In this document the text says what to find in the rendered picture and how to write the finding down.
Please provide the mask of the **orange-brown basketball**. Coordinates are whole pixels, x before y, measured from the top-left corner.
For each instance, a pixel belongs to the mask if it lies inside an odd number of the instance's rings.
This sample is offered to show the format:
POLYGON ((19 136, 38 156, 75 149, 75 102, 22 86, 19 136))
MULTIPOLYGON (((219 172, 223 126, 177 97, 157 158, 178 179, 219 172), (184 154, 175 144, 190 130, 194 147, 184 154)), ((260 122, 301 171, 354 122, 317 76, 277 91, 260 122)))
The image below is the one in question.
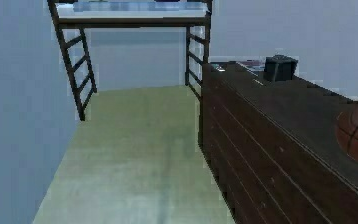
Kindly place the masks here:
POLYGON ((335 135, 339 147, 358 162, 358 105, 338 115, 335 135))

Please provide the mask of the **black box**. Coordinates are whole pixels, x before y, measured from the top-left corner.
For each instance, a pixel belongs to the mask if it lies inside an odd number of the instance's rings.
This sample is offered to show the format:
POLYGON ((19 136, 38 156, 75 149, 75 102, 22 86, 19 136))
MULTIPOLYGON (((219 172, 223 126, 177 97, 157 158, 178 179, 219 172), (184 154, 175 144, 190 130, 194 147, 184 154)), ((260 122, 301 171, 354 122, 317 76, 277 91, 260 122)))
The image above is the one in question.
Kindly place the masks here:
POLYGON ((298 61, 285 55, 267 57, 264 68, 264 79, 270 82, 292 80, 298 61))

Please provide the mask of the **red and blue book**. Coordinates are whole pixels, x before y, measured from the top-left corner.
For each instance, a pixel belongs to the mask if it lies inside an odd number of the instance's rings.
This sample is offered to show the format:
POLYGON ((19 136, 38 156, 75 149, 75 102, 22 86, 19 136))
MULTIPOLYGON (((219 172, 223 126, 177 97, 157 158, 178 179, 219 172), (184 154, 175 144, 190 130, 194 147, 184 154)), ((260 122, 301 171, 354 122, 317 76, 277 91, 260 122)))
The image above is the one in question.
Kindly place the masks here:
POLYGON ((253 72, 260 72, 265 68, 265 63, 260 60, 238 61, 238 64, 253 72))

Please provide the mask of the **dark wooden loft bed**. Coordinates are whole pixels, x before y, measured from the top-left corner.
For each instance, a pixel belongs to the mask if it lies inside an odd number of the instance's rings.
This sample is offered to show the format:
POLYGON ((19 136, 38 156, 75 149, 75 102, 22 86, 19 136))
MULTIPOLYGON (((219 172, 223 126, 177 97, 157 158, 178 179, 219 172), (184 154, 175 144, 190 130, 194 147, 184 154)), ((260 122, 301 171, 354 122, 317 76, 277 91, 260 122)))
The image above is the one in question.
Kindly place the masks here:
POLYGON ((85 119, 88 99, 81 98, 86 84, 97 92, 85 30, 87 28, 180 27, 186 41, 203 46, 203 56, 186 51, 186 60, 203 66, 209 62, 213 0, 46 0, 60 46, 80 120, 85 119))

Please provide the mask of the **dark brown wooden dresser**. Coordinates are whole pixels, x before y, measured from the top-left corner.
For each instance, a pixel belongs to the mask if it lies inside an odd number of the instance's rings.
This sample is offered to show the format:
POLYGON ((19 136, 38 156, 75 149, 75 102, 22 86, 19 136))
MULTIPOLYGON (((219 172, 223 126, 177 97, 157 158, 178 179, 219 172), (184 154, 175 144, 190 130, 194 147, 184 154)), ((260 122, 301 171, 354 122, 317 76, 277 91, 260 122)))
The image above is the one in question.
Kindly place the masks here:
POLYGON ((358 224, 358 162, 335 135, 358 100, 235 62, 202 78, 199 144, 234 224, 358 224))

